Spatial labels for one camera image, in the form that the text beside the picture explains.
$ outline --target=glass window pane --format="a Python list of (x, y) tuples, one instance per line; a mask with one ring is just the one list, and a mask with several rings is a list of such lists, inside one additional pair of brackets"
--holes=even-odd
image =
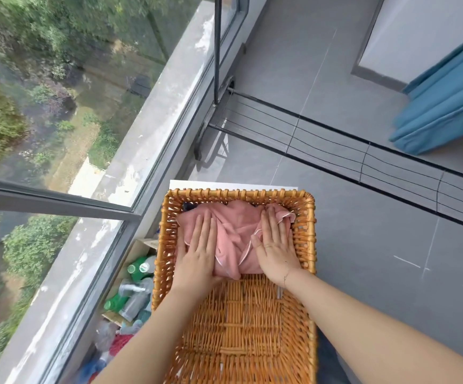
[[(63, 254), (64, 259), (58, 255), (68, 239), (77, 239), (69, 238), (77, 221), (82, 220), (60, 215), (0, 211), (0, 357), (36, 294), (39, 290), (46, 292), (47, 288), (42, 283), (54, 261), (64, 260), (68, 264), (65, 265), (65, 273), (74, 271), (77, 262), (69, 258), (72, 255)], [(54, 276), (62, 280), (64, 275), (58, 270), (59, 267)], [(53, 301), (50, 299), (47, 304), (40, 302), (43, 306), (38, 317), (45, 318)]]
[[(0, 0), (0, 179), (130, 204), (101, 180), (118, 148), (137, 144), (132, 123), (210, 2)], [(235, 9), (223, 1), (223, 31)], [(198, 40), (192, 50), (208, 51)]]

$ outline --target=pink towel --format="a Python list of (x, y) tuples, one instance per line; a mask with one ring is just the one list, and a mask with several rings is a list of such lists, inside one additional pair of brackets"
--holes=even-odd
[(261, 211), (273, 208), (277, 223), (283, 222), (289, 233), (295, 214), (275, 203), (254, 207), (246, 201), (231, 201), (228, 205), (219, 202), (203, 203), (195, 209), (181, 213), (177, 217), (183, 228), (185, 244), (189, 245), (196, 217), (204, 215), (206, 210), (217, 222), (217, 248), (215, 249), (214, 274), (240, 279), (241, 274), (263, 273), (256, 252), (251, 245), (251, 235), (261, 239)]

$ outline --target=drying rack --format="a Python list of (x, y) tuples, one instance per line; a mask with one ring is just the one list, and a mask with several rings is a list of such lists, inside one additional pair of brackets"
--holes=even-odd
[(220, 88), (196, 136), (214, 129), (463, 226), (463, 173), (335, 129), (234, 89)]

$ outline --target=white wall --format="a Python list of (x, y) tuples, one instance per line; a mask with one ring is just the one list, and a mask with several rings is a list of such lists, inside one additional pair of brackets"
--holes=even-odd
[(463, 43), (463, 0), (384, 0), (359, 65), (408, 83)]

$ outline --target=green plastic bottle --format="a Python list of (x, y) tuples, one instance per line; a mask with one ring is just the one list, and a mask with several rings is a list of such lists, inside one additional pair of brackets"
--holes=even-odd
[(128, 301), (129, 297), (122, 297), (120, 294), (114, 295), (112, 298), (107, 299), (103, 308), (107, 311), (114, 311), (115, 313), (119, 312)]
[(131, 263), (127, 268), (126, 270), (128, 271), (128, 273), (130, 274), (132, 280), (136, 283), (140, 282), (142, 279), (144, 279), (144, 277), (146, 276), (144, 273), (142, 273), (140, 270), (139, 270), (139, 266), (144, 263), (144, 261), (146, 260), (146, 256), (142, 256), (140, 258), (138, 258), (137, 260), (135, 260), (133, 263)]

